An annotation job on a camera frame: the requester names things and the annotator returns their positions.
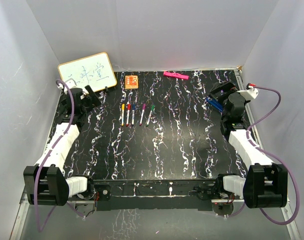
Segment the yellow white pen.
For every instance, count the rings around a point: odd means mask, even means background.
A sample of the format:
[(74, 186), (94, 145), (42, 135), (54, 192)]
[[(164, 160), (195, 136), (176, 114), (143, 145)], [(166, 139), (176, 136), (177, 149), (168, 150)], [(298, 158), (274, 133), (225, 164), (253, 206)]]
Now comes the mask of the yellow white pen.
[(125, 110), (121, 110), (121, 126), (124, 126), (124, 114), (125, 114)]

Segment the red white pen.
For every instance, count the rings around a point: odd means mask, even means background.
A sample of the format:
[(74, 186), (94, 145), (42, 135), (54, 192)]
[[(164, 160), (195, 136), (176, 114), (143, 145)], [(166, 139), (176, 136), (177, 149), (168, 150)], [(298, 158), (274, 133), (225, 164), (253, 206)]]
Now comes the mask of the red white pen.
[(130, 118), (130, 110), (127, 109), (127, 112), (126, 112), (126, 127), (129, 126), (129, 118)]

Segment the blue white pen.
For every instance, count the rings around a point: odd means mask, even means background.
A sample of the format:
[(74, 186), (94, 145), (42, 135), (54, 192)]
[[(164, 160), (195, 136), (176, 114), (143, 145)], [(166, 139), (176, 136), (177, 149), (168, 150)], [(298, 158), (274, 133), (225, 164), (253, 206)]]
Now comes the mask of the blue white pen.
[(133, 104), (135, 104), (135, 103), (132, 103), (132, 104), (131, 104), (131, 126), (132, 126), (132, 127), (133, 127), (134, 124), (135, 124), (135, 110), (132, 109)]

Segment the purple white pen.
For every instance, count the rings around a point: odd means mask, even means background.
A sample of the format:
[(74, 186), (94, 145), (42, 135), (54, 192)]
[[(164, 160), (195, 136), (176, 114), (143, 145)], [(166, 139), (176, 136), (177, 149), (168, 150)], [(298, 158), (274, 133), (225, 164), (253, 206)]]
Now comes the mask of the purple white pen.
[(141, 115), (140, 115), (139, 126), (142, 126), (142, 124), (143, 124), (144, 114), (145, 114), (145, 110), (143, 110), (143, 108), (142, 108)]

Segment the green white pen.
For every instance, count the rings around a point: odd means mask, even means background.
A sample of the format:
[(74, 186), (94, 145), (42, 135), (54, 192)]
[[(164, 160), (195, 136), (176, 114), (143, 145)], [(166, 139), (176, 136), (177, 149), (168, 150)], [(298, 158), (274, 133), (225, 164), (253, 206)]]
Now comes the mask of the green white pen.
[(150, 121), (151, 121), (151, 117), (152, 117), (153, 112), (154, 112), (154, 110), (152, 111), (152, 110), (150, 109), (150, 112), (149, 112), (149, 115), (148, 115), (148, 118), (147, 118), (147, 121), (146, 121), (146, 127), (148, 127), (149, 124), (150, 124)]

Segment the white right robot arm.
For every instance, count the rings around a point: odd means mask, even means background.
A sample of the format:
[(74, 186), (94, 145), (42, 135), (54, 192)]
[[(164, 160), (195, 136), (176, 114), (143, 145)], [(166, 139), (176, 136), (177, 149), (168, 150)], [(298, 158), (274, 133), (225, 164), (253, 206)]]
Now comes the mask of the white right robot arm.
[(215, 83), (207, 102), (221, 113), (220, 130), (248, 168), (246, 178), (227, 174), (220, 176), (215, 194), (225, 199), (232, 193), (244, 199), (248, 208), (282, 208), (288, 193), (288, 171), (259, 150), (247, 130), (243, 117), (246, 104), (258, 97), (256, 85), (239, 90), (231, 81)]

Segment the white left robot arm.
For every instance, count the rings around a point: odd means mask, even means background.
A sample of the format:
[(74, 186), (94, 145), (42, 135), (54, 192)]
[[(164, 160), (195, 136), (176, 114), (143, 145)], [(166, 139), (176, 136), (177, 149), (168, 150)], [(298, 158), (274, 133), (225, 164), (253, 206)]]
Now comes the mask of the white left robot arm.
[(33, 166), (26, 166), (23, 178), (31, 205), (63, 206), (69, 198), (80, 195), (89, 200), (95, 195), (94, 185), (86, 176), (64, 177), (64, 165), (73, 143), (85, 124), (86, 115), (100, 105), (93, 89), (73, 87), (63, 100), (55, 133), (43, 155)]

